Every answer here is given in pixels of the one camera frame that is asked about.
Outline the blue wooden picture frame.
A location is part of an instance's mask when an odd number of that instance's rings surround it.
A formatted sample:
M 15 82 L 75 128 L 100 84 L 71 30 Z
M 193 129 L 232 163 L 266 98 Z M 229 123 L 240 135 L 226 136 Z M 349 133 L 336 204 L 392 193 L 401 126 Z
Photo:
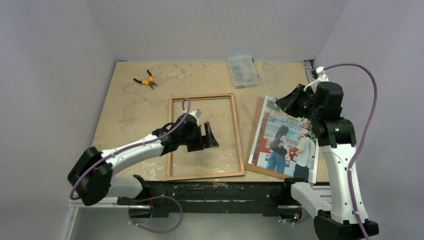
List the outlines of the blue wooden picture frame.
M 169 121 L 181 114 L 179 103 L 190 100 L 190 110 L 200 109 L 200 123 L 210 122 L 219 147 L 188 152 L 185 147 L 167 155 L 168 181 L 239 177 L 245 175 L 239 119 L 233 93 L 173 96 L 169 100 Z

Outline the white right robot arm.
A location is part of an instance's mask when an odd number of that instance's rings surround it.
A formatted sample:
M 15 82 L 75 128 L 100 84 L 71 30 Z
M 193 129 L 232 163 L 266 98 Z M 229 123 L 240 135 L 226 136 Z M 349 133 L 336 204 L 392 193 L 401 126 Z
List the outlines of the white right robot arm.
M 285 180 L 280 196 L 288 204 L 297 201 L 313 218 L 320 240 L 360 240 L 379 234 L 378 223 L 369 219 L 362 201 L 355 158 L 359 153 L 353 123 L 342 117 L 342 87 L 319 82 L 315 89 L 299 84 L 287 96 L 276 100 L 282 111 L 312 124 L 329 177 L 331 203 L 301 178 Z

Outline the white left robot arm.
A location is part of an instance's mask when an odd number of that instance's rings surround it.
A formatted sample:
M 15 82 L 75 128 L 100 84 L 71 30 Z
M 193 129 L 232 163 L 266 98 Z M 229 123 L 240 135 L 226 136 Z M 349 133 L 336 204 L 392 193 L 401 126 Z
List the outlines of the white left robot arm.
M 219 147 L 209 122 L 204 123 L 204 130 L 202 133 L 194 115 L 183 114 L 176 122 L 169 122 L 127 145 L 107 150 L 87 148 L 67 175 L 72 186 L 70 199 L 92 206 L 107 196 L 117 173 L 137 163 L 172 153 L 180 146 L 185 146 L 188 152 Z

